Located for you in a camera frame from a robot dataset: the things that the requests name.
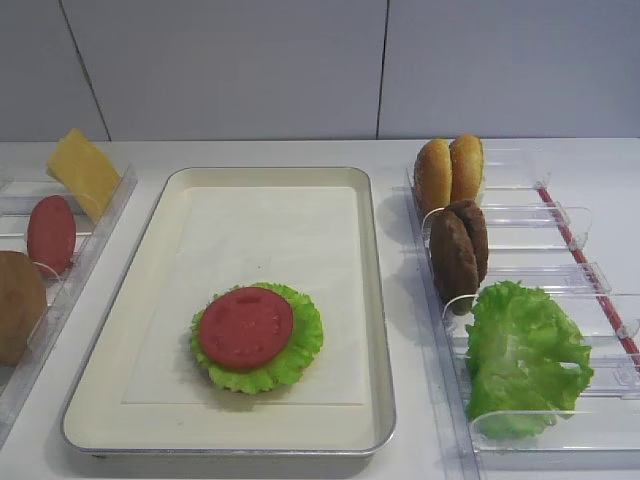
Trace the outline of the brown meat patty front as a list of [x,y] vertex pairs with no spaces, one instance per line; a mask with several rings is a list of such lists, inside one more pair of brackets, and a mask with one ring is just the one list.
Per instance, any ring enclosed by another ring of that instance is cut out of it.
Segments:
[[463,221],[443,210],[433,220],[429,239],[434,285],[443,304],[479,287],[479,271],[471,237]]

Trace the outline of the brown meat patty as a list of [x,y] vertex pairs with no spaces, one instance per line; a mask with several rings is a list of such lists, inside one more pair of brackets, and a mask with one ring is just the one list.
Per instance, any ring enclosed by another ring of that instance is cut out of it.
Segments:
[[471,237],[463,221],[443,210],[433,220],[429,239],[434,285],[443,304],[479,287],[479,271]]
[[488,236],[485,217],[481,208],[469,199],[452,202],[448,209],[451,210],[464,224],[473,247],[478,282],[481,283],[488,269]]

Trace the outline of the green lettuce leaf on tray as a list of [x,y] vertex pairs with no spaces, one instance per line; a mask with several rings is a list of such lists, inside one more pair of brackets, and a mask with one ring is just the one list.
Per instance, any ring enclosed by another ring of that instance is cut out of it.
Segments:
[[[209,360],[200,346],[197,333],[205,309],[222,295],[242,287],[263,287],[284,297],[293,309],[294,327],[288,344],[275,358],[259,368],[240,371]],[[297,383],[324,343],[321,314],[311,297],[283,284],[257,282],[249,286],[234,286],[223,294],[215,295],[206,308],[192,318],[191,353],[215,386],[232,392],[256,395]]]

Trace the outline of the red tomato slice on tray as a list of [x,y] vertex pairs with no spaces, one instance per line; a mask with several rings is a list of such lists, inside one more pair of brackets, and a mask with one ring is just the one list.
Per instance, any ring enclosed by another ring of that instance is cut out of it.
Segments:
[[293,327],[293,309],[284,297],[263,287],[242,287],[205,309],[197,339],[213,363],[243,371],[275,358],[288,344]]

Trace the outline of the brown meat patty rear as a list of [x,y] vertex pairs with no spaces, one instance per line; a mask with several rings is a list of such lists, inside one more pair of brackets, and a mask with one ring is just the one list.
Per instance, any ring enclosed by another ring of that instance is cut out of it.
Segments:
[[478,282],[481,283],[488,269],[488,236],[485,217],[481,208],[469,199],[452,202],[448,209],[451,210],[464,224],[473,247]]

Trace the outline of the yellow cheese slice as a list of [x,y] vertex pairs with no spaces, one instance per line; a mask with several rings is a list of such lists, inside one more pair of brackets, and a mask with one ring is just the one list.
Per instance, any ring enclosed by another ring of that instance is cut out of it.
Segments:
[[94,224],[101,220],[120,181],[109,158],[76,128],[58,141],[47,171],[72,193]]

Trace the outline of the green lettuce leaf in rack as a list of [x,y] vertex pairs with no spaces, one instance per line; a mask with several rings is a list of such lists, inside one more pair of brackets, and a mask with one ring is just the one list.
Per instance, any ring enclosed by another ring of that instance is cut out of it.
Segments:
[[591,347],[549,294],[502,281],[483,289],[472,312],[466,415],[484,436],[535,436],[575,409],[594,375]]

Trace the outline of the red tomato slice in rack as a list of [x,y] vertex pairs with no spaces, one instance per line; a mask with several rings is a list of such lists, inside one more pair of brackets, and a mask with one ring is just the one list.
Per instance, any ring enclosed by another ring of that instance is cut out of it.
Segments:
[[76,244],[76,223],[68,202],[59,195],[39,201],[27,228],[29,258],[45,278],[62,275],[71,266]]

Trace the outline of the white paper tray liner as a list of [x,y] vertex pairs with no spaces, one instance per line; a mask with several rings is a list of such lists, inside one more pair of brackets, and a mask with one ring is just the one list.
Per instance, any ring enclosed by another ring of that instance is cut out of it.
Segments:
[[[363,404],[366,329],[354,189],[199,187],[188,199],[125,401],[220,410]],[[232,393],[215,387],[195,363],[191,319],[213,296],[260,281],[309,295],[321,314],[324,343],[295,385]]]

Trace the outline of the tan bun half left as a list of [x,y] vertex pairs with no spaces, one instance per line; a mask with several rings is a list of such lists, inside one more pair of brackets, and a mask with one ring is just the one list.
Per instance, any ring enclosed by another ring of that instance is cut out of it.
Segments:
[[452,189],[449,143],[440,138],[427,142],[417,154],[413,176],[416,200],[424,215],[447,206]]

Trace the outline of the tan bun half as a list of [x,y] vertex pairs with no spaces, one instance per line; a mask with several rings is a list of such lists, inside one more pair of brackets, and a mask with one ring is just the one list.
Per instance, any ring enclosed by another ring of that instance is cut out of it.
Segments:
[[449,145],[452,186],[451,201],[475,200],[484,178],[484,149],[479,137],[462,135]]
[[447,206],[452,189],[449,143],[440,138],[427,142],[417,154],[413,176],[416,200],[424,215]]

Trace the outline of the tan bun half right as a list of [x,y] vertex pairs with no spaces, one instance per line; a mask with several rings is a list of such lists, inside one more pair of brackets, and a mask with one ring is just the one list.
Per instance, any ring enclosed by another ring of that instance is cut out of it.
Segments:
[[452,186],[451,201],[475,200],[484,178],[484,149],[479,137],[462,135],[449,145]]

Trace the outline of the clear acrylic right rack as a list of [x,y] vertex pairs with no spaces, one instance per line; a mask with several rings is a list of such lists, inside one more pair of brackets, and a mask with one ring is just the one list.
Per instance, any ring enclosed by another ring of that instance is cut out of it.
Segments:
[[[413,241],[410,259],[418,268],[428,311],[421,323],[424,357],[434,388],[433,408],[449,479],[524,479],[554,473],[590,473],[595,478],[633,478],[639,473],[639,371],[622,348],[601,309],[607,295],[639,349],[639,289],[612,282],[589,246],[593,213],[561,198],[549,185],[538,149],[498,148],[485,152],[485,176],[477,201],[486,219],[489,269],[484,285],[512,281],[546,291],[578,326],[591,347],[594,375],[575,409],[535,436],[492,440],[465,409],[471,397],[466,366],[467,331],[475,299],[464,295],[447,304],[433,283],[429,250],[432,216],[419,211],[413,165],[406,162],[402,195]],[[536,188],[546,187],[588,263],[575,262],[552,210]]]

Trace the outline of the clear acrylic rack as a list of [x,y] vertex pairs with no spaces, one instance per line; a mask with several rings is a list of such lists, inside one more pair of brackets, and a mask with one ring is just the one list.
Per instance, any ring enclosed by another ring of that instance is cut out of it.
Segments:
[[[433,283],[429,250],[432,216],[419,211],[413,165],[406,162],[402,195],[413,241],[410,259],[418,268],[428,311],[421,323],[424,357],[434,388],[433,408],[449,479],[524,479],[554,473],[590,473],[595,478],[633,478],[639,473],[639,371],[622,348],[601,309],[607,295],[639,349],[639,289],[612,282],[589,246],[593,213],[561,198],[549,185],[538,149],[498,148],[485,152],[485,176],[477,201],[486,219],[489,269],[484,285],[512,281],[546,291],[578,326],[591,347],[594,375],[575,409],[535,436],[492,440],[465,409],[471,397],[466,366],[467,331],[475,299],[464,295],[447,304]],[[588,263],[575,262],[552,210],[536,188],[546,187]]]
[[56,340],[88,281],[104,247],[137,184],[131,164],[98,223],[93,223],[74,196],[53,180],[13,179],[1,175],[1,248],[26,249],[27,223],[36,204],[60,195],[71,207],[76,222],[72,266],[60,277],[46,279],[47,308],[26,343],[26,353],[15,367],[1,368],[1,439],[5,440],[37,380]]

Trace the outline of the clear acrylic left rack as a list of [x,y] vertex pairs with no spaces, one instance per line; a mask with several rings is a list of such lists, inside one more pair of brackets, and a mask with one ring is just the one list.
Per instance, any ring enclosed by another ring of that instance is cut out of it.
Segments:
[[1,439],[5,440],[37,380],[56,340],[88,281],[104,247],[137,184],[131,164],[98,223],[93,223],[74,196],[53,180],[13,179],[1,175],[1,248],[26,249],[27,223],[36,204],[60,195],[71,207],[76,222],[72,266],[60,277],[46,279],[47,308],[26,343],[26,353],[15,367],[1,368]]

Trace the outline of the cream metal tray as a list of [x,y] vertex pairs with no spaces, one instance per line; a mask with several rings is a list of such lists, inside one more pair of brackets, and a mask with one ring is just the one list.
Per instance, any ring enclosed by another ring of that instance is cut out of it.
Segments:
[[[215,387],[190,324],[259,281],[306,293],[324,343],[292,386]],[[62,420],[92,454],[368,456],[396,423],[368,175],[354,167],[192,167],[170,175]]]

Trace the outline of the brown bun in left rack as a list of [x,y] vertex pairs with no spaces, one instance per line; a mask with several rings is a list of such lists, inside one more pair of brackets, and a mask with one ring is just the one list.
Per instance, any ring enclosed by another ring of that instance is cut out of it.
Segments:
[[15,366],[47,307],[39,269],[22,252],[1,252],[1,364]]

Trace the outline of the red rack rail strip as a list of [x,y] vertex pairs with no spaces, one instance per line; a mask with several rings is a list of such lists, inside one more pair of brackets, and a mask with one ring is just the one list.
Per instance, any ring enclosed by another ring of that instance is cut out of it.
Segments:
[[[564,243],[569,248],[572,257],[575,262],[579,265],[586,265],[588,263],[585,254],[582,249],[577,245],[577,240],[571,232],[567,222],[564,220],[561,212],[560,206],[556,204],[550,194],[547,191],[546,187],[537,187],[536,191],[543,201],[543,203],[550,207],[552,210],[552,216],[556,220],[557,228],[564,240]],[[629,334],[622,334],[623,322],[622,319],[614,306],[612,300],[607,296],[600,296],[598,298],[598,303],[603,310],[605,316],[607,317],[609,324],[614,329],[616,335],[618,336],[618,340],[624,349],[625,353],[628,354],[635,365],[636,371],[639,371],[639,349],[636,345],[635,341]]]

